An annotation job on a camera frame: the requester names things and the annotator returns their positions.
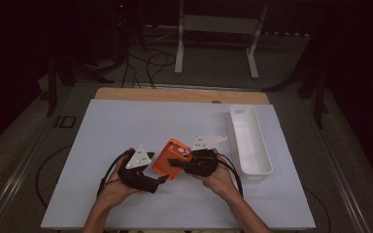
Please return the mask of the orange phone case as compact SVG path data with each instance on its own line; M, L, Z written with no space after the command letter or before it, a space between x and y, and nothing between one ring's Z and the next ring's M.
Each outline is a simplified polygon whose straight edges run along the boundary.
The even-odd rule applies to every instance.
M153 170L160 176L167 176L172 181L178 176L182 168L172 166L170 161L175 160L180 163L189 162L191 159L190 148L176 139L171 139L153 163Z

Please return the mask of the person's right hand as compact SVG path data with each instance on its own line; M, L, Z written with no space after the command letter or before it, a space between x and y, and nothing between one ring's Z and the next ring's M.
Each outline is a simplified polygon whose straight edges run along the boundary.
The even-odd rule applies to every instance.
M213 152L220 161L216 171L208 177L196 176L196 178L224 201L241 197L239 190L231 178L230 170L225 166L225 160L219 155L216 149L213 149Z

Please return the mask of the person's left hand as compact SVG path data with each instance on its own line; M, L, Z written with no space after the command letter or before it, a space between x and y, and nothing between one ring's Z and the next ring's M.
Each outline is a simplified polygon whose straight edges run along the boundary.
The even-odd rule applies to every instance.
M99 194L99 197L107 203L109 208L119 205L127 197L138 192L138 189L129 187L120 180L118 170L125 158L126 156L123 155L117 160L114 170L111 172L106 184Z

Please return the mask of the white metal stand frame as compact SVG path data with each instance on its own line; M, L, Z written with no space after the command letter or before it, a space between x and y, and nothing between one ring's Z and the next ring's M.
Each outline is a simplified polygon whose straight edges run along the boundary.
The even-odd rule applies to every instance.
M241 17L213 17L188 15L184 13L184 0L180 0L179 24L178 24L178 47L176 52L175 70L177 75L181 75L184 65L184 33L186 31L234 33L253 36L253 42L246 48L251 78L257 80L259 73L254 58L257 42L260 38L261 30L268 11L268 5L263 5L258 18Z

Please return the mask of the long white plastic bin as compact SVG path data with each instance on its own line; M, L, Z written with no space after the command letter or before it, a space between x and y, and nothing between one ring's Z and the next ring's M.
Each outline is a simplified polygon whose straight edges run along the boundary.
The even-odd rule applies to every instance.
M256 109L249 105L229 108L228 134L234 165L244 183L260 183L273 172Z

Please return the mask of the black tripod stand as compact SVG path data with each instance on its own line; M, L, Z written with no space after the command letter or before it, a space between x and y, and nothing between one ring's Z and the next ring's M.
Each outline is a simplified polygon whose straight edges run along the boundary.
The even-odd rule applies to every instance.
M111 72L114 69L118 68L117 64L112 64L102 68L90 69L67 55L55 55L52 56L48 61L48 87L47 97L49 101L49 107L47 116L50 117L57 106L57 78L60 78L65 85L72 86L75 84L76 79L72 76L67 77L66 75L62 76L61 66L68 66L70 69L76 69L85 75L87 75L91 80L95 80L99 83L113 83L112 80L108 80L101 76L101 73Z
M330 52L331 46L327 40L315 33L311 36L290 77L280 83L264 88L263 91L275 92L302 81L302 85L298 89L298 95L300 98L307 99L312 94L315 94L313 117L317 126L322 128L322 114L327 111L323 97L325 74Z

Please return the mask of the dark equipment with red light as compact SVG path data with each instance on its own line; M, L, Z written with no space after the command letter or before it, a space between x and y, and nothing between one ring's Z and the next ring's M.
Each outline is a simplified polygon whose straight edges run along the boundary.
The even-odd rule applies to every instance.
M143 44L141 0L110 0L110 5L119 48L126 50L133 36Z

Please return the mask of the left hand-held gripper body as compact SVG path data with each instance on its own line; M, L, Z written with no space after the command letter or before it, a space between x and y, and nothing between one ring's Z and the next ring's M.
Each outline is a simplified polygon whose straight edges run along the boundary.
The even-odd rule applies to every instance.
M144 174L144 170L151 162L152 160L143 146L136 150L129 150L119 166L120 180L128 187L155 193L159 186L158 179L153 179Z

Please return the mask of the metal floor rail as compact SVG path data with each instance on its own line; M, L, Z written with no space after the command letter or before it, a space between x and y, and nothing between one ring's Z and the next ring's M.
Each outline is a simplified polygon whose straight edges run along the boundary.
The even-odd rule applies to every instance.
M67 102L72 88L60 90L51 116L49 103L37 98L0 135L0 220L12 204L38 147Z
M319 137L319 140L323 146L324 154L328 162L328 167L331 176L337 186L338 192L343 200L345 209L347 210L356 233L371 233L369 225L358 205L356 197L350 188L346 177L336 159L335 153L324 133L324 131L318 127L313 117L313 104L310 100L301 100L304 111L307 113L309 121L313 124L313 128Z

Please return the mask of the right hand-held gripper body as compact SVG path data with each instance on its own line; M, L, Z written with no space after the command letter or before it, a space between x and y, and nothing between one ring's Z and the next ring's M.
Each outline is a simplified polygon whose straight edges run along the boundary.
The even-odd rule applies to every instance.
M184 171L201 177L214 173L218 167L218 156L212 146L226 139L226 136L196 136L190 151L192 158L183 165Z

